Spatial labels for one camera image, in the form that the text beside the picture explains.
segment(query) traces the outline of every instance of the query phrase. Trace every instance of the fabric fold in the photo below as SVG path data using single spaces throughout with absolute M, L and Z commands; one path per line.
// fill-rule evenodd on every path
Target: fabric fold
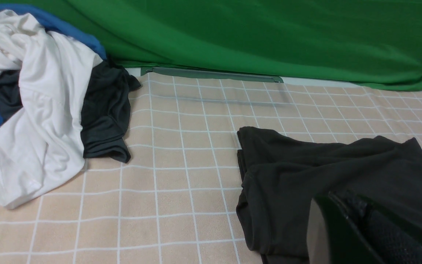
M 13 209 L 82 169 L 82 103 L 101 62 L 81 42 L 45 32 L 33 15 L 0 12 L 0 74 L 20 70 L 24 106 L 0 127 L 2 206 Z
M 353 190 L 422 229 L 422 149 L 385 137 L 351 144 L 300 142 L 276 131 L 242 127 L 243 190 L 236 207 L 249 249 L 264 263 L 308 263 L 310 201 Z

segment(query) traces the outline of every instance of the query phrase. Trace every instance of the black fabric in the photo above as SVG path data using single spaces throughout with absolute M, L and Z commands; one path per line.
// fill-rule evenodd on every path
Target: black fabric
M 243 172 L 236 208 L 247 246 L 266 264 L 308 263 L 310 201 L 352 189 L 422 229 L 422 149 L 416 139 L 352 144 L 299 142 L 273 130 L 242 127 Z
M 0 114 L 7 121 L 21 107 L 19 71 L 0 75 Z M 128 130 L 128 93 L 141 87 L 126 69 L 106 60 L 92 69 L 81 111 L 81 140 L 84 157 L 111 157 L 120 162 L 131 159 L 123 136 Z
M 374 204 L 350 191 L 330 193 L 328 197 L 337 204 L 348 224 L 359 234 L 359 240 L 364 240 L 365 246 L 382 263 L 422 264 L 422 244 L 379 212 Z M 331 233 L 336 235 L 337 228 L 328 224 L 327 229 L 332 228 Z
M 0 74 L 0 115 L 3 122 L 22 108 L 18 84 L 19 73 L 18 70 L 7 70 Z
M 128 93 L 139 87 L 134 76 L 111 61 L 94 67 L 81 111 L 84 157 L 111 157 L 124 163 L 131 159 L 123 136 L 131 114 Z

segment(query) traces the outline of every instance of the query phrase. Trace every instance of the green backdrop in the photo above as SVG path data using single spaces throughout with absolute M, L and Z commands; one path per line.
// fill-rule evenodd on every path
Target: green backdrop
M 127 67 L 174 65 L 422 90 L 422 0 L 5 0 L 96 36 Z

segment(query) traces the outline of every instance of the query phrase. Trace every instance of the black garment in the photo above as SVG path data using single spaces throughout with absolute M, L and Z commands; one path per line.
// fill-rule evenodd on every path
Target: black garment
M 84 157 L 111 157 L 128 162 L 131 155 L 123 141 L 131 106 L 128 93 L 141 87 L 126 69 L 102 62 L 92 69 L 81 111 Z
M 243 190 L 237 215 L 247 246 L 264 263 L 308 263 L 310 201 L 351 189 L 422 228 L 422 150 L 416 139 L 352 144 L 299 142 L 273 130 L 237 133 Z
M 19 72 L 0 75 L 0 114 L 7 121 L 21 107 Z M 131 155 L 122 137 L 128 130 L 130 104 L 128 93 L 141 87 L 126 69 L 103 61 L 92 69 L 81 110 L 81 140 L 84 157 L 112 157 L 128 162 Z
M 19 94 L 18 70 L 7 70 L 0 74 L 0 115 L 3 122 L 10 119 L 22 108 Z

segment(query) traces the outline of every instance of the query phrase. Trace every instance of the grid pattern mat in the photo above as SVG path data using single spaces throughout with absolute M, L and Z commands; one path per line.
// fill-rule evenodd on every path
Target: grid pattern mat
M 236 130 L 422 144 L 422 92 L 196 80 L 149 73 L 130 93 L 128 164 L 92 159 L 62 187 L 0 207 L 0 263 L 261 263 L 236 216 Z

